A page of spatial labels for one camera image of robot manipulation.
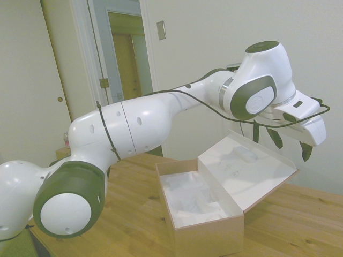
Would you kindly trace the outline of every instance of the door hinge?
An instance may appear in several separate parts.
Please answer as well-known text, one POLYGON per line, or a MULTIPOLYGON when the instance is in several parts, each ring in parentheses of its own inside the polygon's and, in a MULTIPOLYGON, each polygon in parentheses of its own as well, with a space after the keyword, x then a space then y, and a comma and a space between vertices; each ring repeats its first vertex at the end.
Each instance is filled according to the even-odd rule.
POLYGON ((99 79, 101 88, 109 88, 108 79, 99 79))

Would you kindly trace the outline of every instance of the cardboard box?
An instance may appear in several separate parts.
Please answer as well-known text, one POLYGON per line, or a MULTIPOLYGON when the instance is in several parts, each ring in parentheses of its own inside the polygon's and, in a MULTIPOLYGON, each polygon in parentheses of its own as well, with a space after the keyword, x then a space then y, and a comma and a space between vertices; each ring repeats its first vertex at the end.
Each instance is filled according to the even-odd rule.
POLYGON ((56 157, 58 160, 69 157, 71 154, 70 148, 66 148, 66 147, 56 150, 55 152, 56 152, 56 157))
POLYGON ((244 213, 297 172, 291 161, 235 132, 195 160, 156 169, 176 257, 242 251, 244 213))

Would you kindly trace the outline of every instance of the black cable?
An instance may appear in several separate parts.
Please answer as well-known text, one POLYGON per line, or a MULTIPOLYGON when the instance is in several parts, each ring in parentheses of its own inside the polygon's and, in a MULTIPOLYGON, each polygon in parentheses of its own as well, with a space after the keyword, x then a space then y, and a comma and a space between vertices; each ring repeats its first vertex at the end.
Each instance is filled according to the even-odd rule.
POLYGON ((247 124, 256 124, 256 125, 259 125, 261 127, 268 127, 268 128, 273 128, 273 129, 279 129, 279 128, 282 128, 282 127, 288 127, 288 126, 292 126, 294 124, 297 124, 297 123, 300 123, 300 122, 303 122, 305 120, 308 120, 308 119, 311 119, 311 118, 314 118, 318 115, 321 115, 321 114, 324 114, 328 111, 330 111, 330 107, 327 106, 327 105, 324 105, 323 103, 321 103, 320 101, 319 102, 319 105, 320 107, 324 107, 326 108, 326 110, 322 111, 322 112, 319 112, 317 114, 313 114, 307 118, 304 118, 304 119, 300 119, 300 120, 297 120, 296 122, 291 122, 291 123, 288 123, 288 124, 285 124, 285 125, 277 125, 277 126, 273 126, 273 125, 265 125, 265 124, 262 124, 262 123, 257 123, 257 122, 248 122, 246 120, 239 120, 239 119, 232 119, 232 118, 229 118, 229 117, 226 117, 224 116, 223 114, 221 114, 220 112, 218 112, 217 110, 215 110, 213 107, 211 107, 210 105, 208 105, 207 103, 203 102, 202 100, 196 98, 195 96, 189 94, 189 93, 186 93, 184 91, 180 91, 180 90, 176 90, 176 89, 169 89, 169 90, 161 90, 161 91, 157 91, 157 92, 152 92, 150 94, 147 94, 148 95, 154 95, 154 94, 160 94, 160 93, 172 93, 172 92, 176 92, 176 93, 182 93, 182 94, 185 94, 191 98, 193 98, 194 100, 198 101, 199 103, 203 104, 204 106, 208 107, 209 109, 211 109, 212 111, 214 111, 216 114, 218 114, 220 117, 224 118, 224 119, 227 119, 229 121, 232 121, 232 122, 241 122, 241 123, 247 123, 247 124))

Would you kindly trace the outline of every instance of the circular joint cover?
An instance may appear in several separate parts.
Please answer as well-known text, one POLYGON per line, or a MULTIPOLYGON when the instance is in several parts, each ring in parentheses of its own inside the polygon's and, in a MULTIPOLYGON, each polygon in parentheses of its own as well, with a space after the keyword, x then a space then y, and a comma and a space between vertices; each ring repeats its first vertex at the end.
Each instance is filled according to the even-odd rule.
POLYGON ((56 238, 72 238, 89 230, 98 220, 105 203, 105 175, 96 166, 82 161, 69 161, 61 165, 44 181, 33 206, 33 217, 37 226, 46 234, 56 238), (57 195, 77 195, 88 202, 91 217, 83 229, 67 235, 49 231, 42 223, 41 212, 44 205, 57 195))
POLYGON ((277 41, 264 41, 259 42, 256 44, 253 44, 252 46, 249 46, 245 52, 248 53, 254 53, 254 52, 263 52, 269 49, 272 49, 274 47, 277 47, 280 43, 277 41))

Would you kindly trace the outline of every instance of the table surface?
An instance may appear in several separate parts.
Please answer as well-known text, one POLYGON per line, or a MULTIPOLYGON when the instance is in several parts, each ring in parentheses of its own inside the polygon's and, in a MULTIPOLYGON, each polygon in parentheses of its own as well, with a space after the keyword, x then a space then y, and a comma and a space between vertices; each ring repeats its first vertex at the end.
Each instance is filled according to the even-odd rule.
MULTIPOLYGON (((83 235, 31 232, 57 257, 172 257, 155 171, 166 161, 142 154, 114 164, 103 212, 83 235)), ((230 256, 342 257, 343 196, 283 185, 245 215, 244 251, 230 256)))

